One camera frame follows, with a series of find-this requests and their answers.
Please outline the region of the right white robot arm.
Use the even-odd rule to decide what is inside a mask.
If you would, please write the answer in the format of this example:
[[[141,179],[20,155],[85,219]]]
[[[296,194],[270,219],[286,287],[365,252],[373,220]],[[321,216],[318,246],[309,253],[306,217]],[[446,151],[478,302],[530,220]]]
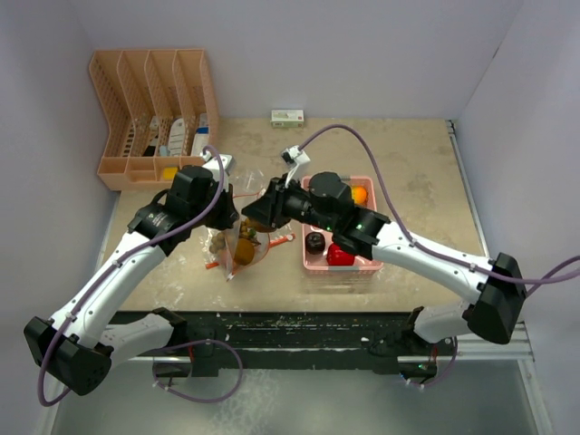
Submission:
[[[490,260],[405,235],[388,217],[355,204],[350,186],[335,173],[314,175],[307,188],[295,180],[273,178],[242,213],[265,227],[280,228],[295,220],[322,229],[348,254],[405,268],[458,295],[456,304],[411,313],[402,335],[410,353],[424,354],[435,343],[463,334],[495,344],[511,339],[526,299],[515,258],[500,254]]]

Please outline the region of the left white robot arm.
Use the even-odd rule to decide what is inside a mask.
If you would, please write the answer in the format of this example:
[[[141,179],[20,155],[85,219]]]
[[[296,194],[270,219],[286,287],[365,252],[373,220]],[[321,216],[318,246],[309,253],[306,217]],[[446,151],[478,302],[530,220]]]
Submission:
[[[67,392],[94,391],[120,363],[148,351],[166,355],[183,351],[187,322],[157,308],[130,324],[110,321],[136,286],[194,228],[230,229],[237,219],[227,172],[219,159],[179,169],[172,185],[140,208],[109,259],[90,281],[49,318],[33,317],[24,338],[40,368],[37,394],[43,406],[57,403],[44,395],[44,378],[52,375]]]

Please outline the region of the brown longan bunch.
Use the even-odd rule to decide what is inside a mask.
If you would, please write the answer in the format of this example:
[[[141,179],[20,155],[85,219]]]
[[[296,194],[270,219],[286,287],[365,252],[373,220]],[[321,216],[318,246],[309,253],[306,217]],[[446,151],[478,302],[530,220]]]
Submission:
[[[227,248],[226,234],[224,231],[217,232],[209,242],[208,251],[210,254],[217,255]]]

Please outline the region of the brown kiwi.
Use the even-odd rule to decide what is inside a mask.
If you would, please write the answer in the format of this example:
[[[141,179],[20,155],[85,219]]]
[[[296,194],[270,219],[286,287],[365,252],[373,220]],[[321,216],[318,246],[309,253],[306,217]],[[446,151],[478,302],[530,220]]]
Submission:
[[[253,262],[255,253],[253,243],[248,239],[240,238],[237,241],[234,262],[239,266],[248,266]]]

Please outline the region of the clear zip top bag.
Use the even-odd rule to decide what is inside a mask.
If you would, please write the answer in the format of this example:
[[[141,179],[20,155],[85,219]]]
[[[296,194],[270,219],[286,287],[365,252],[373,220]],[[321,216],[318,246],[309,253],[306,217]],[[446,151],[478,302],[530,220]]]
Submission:
[[[267,180],[262,171],[247,169],[231,177],[230,183],[233,186],[234,205],[239,218],[232,228],[226,230],[207,229],[203,248],[206,259],[205,268],[207,270],[221,269],[227,281],[244,269],[255,266],[266,257],[272,248],[296,239],[295,232],[288,225],[273,232],[265,232],[258,229],[257,223],[242,214],[244,206],[261,197],[266,191]],[[208,251],[210,239],[220,231],[224,231],[226,234],[227,248],[217,255],[210,254]],[[234,262],[237,241],[240,238],[250,240],[255,247],[254,260],[248,266],[239,266]]]

